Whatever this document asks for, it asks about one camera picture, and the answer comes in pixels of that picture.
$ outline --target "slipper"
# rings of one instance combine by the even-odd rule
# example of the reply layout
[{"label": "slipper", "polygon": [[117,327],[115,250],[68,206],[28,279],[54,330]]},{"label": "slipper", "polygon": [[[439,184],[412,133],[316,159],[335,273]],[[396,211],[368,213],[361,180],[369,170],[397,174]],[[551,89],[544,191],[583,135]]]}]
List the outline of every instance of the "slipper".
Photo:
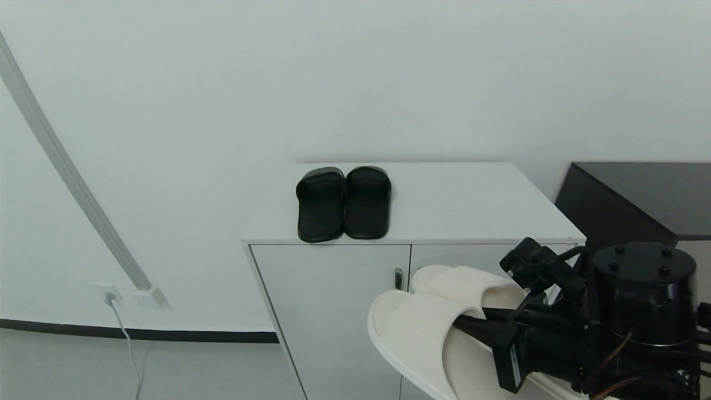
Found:
[{"label": "slipper", "polygon": [[427,293],[383,293],[370,307],[368,332],[381,355],[434,400],[573,400],[581,395],[556,384],[523,382],[517,394],[499,387],[491,353],[452,327],[480,307]]},{"label": "slipper", "polygon": [[358,167],[346,177],[344,231],[354,239],[379,239],[390,225],[390,190],[385,171]]},{"label": "slipper", "polygon": [[343,172],[335,167],[310,171],[296,186],[299,199],[299,238],[307,243],[336,239],[343,234]]},{"label": "slipper", "polygon": [[[511,279],[461,265],[458,267],[446,265],[422,267],[412,277],[410,284],[415,293],[451,298],[473,305],[475,310],[481,310],[483,307],[515,310],[526,297],[526,292]],[[469,311],[464,314],[482,320],[486,319],[484,313],[480,311]],[[477,342],[491,354],[489,346]],[[540,372],[530,373],[528,379],[538,386],[555,385],[559,386],[560,390],[578,395],[568,389],[570,383]]]}]

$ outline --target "black cylinder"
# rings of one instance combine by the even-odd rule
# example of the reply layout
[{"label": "black cylinder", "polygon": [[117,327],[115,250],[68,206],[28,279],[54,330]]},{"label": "black cylinder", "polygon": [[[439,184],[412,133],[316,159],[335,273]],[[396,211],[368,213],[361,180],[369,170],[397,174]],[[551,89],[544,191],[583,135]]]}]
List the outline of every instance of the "black cylinder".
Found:
[{"label": "black cylinder", "polygon": [[603,330],[648,346],[673,346],[696,332],[696,262],[658,243],[628,243],[593,256]]}]

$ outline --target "wire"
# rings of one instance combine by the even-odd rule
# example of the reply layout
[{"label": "wire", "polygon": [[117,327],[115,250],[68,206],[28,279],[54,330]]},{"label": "wire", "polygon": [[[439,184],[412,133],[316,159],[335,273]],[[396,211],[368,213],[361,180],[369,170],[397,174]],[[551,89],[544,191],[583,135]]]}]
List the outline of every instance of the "wire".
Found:
[{"label": "wire", "polygon": [[640,376],[622,379],[621,381],[619,381],[611,386],[608,386],[601,392],[593,394],[592,396],[590,396],[590,400],[602,400],[605,397],[608,397],[610,395],[610,393],[612,393],[613,391],[616,391],[617,389],[619,389],[621,387],[625,387],[631,383],[634,383],[634,382],[638,381],[639,379],[641,379]]},{"label": "wire", "polygon": [[116,296],[114,296],[113,293],[107,293],[105,295],[104,301],[111,307],[112,310],[114,310],[116,320],[119,322],[119,326],[121,327],[121,332],[124,333],[124,336],[126,337],[126,340],[129,343],[129,356],[131,356],[131,364],[133,364],[134,371],[136,372],[136,378],[138,378],[138,386],[136,387],[136,400],[139,400],[139,396],[141,394],[141,384],[143,384],[143,378],[138,372],[138,367],[136,367],[136,360],[134,360],[133,358],[133,350],[131,350],[131,337],[129,336],[128,332],[126,332],[126,328],[124,328],[124,324],[123,322],[121,322],[121,317],[119,317],[119,313],[116,311],[116,307],[114,307],[114,299],[116,299]]},{"label": "wire", "polygon": [[610,361],[612,361],[612,359],[615,358],[615,356],[616,356],[617,354],[620,353],[620,351],[622,350],[622,347],[624,347],[624,345],[627,344],[627,342],[629,342],[630,337],[632,337],[632,330],[630,330],[629,333],[627,334],[627,336],[624,337],[624,340],[622,341],[622,343],[620,343],[617,347],[615,347],[615,350],[612,350],[612,353],[610,353],[607,357],[605,357],[605,359],[603,359],[602,362],[601,362],[597,367],[595,367],[595,369],[594,369],[594,370],[592,371],[592,373],[587,377],[587,379],[585,379],[585,381],[584,381],[583,384],[582,384],[582,388],[583,388],[583,392],[584,392],[584,393],[587,393],[587,392],[590,391],[590,389],[592,388],[592,385],[593,385],[593,384],[595,383],[595,381],[597,380],[597,377],[598,377],[598,376],[602,373],[602,371],[605,369],[605,366],[606,366]]}]

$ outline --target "white wall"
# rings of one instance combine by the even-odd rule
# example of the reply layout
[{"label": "white wall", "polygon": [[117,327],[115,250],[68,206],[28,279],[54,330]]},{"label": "white wall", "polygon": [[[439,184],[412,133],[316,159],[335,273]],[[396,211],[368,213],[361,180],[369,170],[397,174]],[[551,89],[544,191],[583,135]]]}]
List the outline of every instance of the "white wall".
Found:
[{"label": "white wall", "polygon": [[[708,3],[4,0],[1,28],[171,302],[125,300],[135,327],[270,328],[239,237],[290,162],[513,160],[553,199],[570,160],[711,161]],[[13,107],[3,317],[112,325],[87,282],[130,282]]]}]

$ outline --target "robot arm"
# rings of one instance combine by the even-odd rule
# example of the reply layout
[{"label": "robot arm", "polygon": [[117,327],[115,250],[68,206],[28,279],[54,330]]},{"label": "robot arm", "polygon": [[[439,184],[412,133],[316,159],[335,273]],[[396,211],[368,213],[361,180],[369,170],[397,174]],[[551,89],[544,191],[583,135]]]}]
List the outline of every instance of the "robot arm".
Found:
[{"label": "robot arm", "polygon": [[[578,256],[578,266],[566,264]],[[583,278],[589,264],[595,284]],[[657,243],[612,246],[589,257],[584,247],[556,255],[531,238],[500,266],[529,295],[517,310],[485,309],[455,326],[493,350],[499,386],[518,392],[531,372],[568,381],[603,399],[699,399],[700,363],[711,353],[711,305],[697,307],[696,262]],[[545,290],[560,287],[552,304]],[[599,316],[590,315],[596,291]]]}]

